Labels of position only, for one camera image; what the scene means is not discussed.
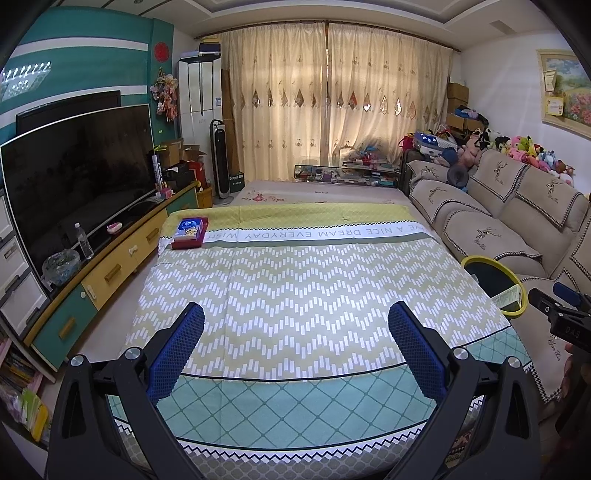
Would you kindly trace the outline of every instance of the beige sofa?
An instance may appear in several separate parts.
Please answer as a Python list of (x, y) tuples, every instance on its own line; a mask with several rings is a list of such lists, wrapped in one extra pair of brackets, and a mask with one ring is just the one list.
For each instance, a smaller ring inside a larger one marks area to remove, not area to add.
[[(499, 152), (481, 152), (477, 161), (467, 193), (446, 183), (445, 167), (407, 164), (409, 197), (450, 252), (458, 261), (494, 258), (528, 291), (537, 287), (552, 295), (558, 280), (591, 294), (589, 201), (565, 182)], [(558, 358), (556, 350), (563, 352), (564, 342), (550, 335), (546, 318), (533, 307), (512, 324), (538, 365), (534, 376), (548, 402), (560, 394), (567, 355)]]

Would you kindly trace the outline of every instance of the metal screw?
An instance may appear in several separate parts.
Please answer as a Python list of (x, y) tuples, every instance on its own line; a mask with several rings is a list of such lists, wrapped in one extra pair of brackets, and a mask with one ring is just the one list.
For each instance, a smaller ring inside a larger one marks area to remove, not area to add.
[(82, 365), (84, 361), (84, 357), (82, 355), (76, 355), (72, 360), (70, 360), (70, 365), (73, 367), (79, 367)]
[(465, 360), (466, 358), (468, 358), (468, 352), (463, 348), (454, 348), (453, 356), (456, 357), (458, 360)]
[(519, 361), (518, 358), (515, 358), (514, 356), (510, 356), (509, 357), (509, 365), (512, 366), (513, 368), (519, 368), (521, 366), (521, 362)]
[(125, 351), (125, 358), (127, 360), (135, 360), (136, 358), (138, 358), (141, 355), (141, 353), (142, 353), (142, 351), (139, 348), (133, 346), (132, 348), (128, 348)]

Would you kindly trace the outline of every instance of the curtain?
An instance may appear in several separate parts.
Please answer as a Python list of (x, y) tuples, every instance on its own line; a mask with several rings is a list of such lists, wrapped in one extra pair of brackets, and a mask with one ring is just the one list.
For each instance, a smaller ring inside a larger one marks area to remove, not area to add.
[(238, 158), (245, 180), (293, 180), (319, 164), (326, 97), (323, 23), (264, 25), (220, 34), (230, 72)]
[(378, 147), (397, 159), (408, 132), (441, 120), (452, 50), (408, 35), (329, 24), (329, 140), (339, 164), (344, 147)]

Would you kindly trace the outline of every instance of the red bag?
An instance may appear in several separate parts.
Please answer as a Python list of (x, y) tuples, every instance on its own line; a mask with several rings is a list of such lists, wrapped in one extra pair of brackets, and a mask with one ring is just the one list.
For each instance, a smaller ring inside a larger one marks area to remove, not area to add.
[(408, 135), (405, 135), (404, 138), (400, 142), (398, 142), (398, 146), (400, 148), (402, 148), (403, 152), (407, 151), (407, 150), (412, 150), (414, 148), (413, 141), (414, 141), (413, 135), (408, 134)]

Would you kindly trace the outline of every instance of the ceiling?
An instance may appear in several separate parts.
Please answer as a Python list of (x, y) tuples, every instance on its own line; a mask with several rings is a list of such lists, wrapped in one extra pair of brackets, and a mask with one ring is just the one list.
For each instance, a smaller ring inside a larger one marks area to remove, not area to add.
[(530, 0), (56, 0), (55, 5), (159, 18), (194, 37), (270, 21), (335, 20), (394, 28), (465, 49), (513, 32), (554, 29)]

